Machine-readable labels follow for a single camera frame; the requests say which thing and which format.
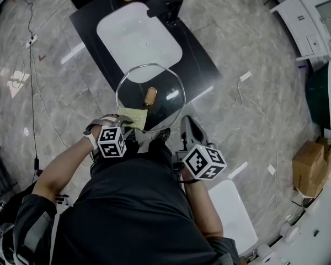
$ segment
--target black table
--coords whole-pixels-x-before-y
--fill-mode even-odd
[[[159,0],[137,0],[149,8],[159,5]],[[94,0],[70,16],[70,19],[84,42],[93,60],[115,91],[124,73],[97,34],[97,25],[106,15],[125,6],[123,0]],[[221,78],[215,64],[186,25],[179,21],[170,27],[161,20],[183,50],[181,60],[170,69],[183,83],[186,102],[191,101],[210,88]],[[177,97],[167,96],[180,89],[177,79],[167,71],[146,83],[126,80],[119,91],[119,99],[128,108],[145,109],[144,99],[150,87],[157,88],[155,104],[149,108],[145,130],[149,130],[181,108],[183,97],[179,90]]]

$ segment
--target person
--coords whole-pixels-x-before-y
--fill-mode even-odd
[[[100,130],[92,127],[96,140]],[[57,224],[55,195],[92,144],[83,137],[58,155],[23,199],[14,226],[17,256],[30,257],[32,264],[239,265],[235,241],[223,237],[204,183],[185,184],[182,190],[165,145],[169,135],[170,129],[161,131],[148,152],[137,153],[131,133],[124,157],[96,156],[90,181]],[[193,179],[186,168],[181,173],[184,181]],[[37,230],[42,221],[45,227]],[[32,232],[34,242],[27,245]]]

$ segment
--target power strip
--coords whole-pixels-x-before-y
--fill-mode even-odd
[[[243,82],[243,81],[245,81],[247,78],[249,78],[249,77],[251,77],[251,76],[252,76],[252,73],[249,71],[249,72],[243,74],[243,75],[239,78],[239,80],[240,80],[241,82]]]
[[[38,37],[37,37],[36,34],[33,36],[33,39],[31,39],[31,37],[29,37],[29,38],[27,39],[26,49],[28,49],[30,46],[32,46],[33,44],[35,44],[35,42],[36,42],[37,40],[38,40]]]

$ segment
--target shoe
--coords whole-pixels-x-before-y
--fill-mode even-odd
[[[166,142],[170,137],[170,128],[166,128],[165,130],[161,130],[155,139],[161,139]]]

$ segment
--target black shirt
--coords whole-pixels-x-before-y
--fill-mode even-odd
[[[53,202],[26,196],[14,228],[19,253],[43,214],[52,220],[36,247],[35,264],[49,264]],[[95,174],[60,215],[52,264],[231,264],[230,259],[240,264],[235,242],[203,237],[169,170],[135,159]]]

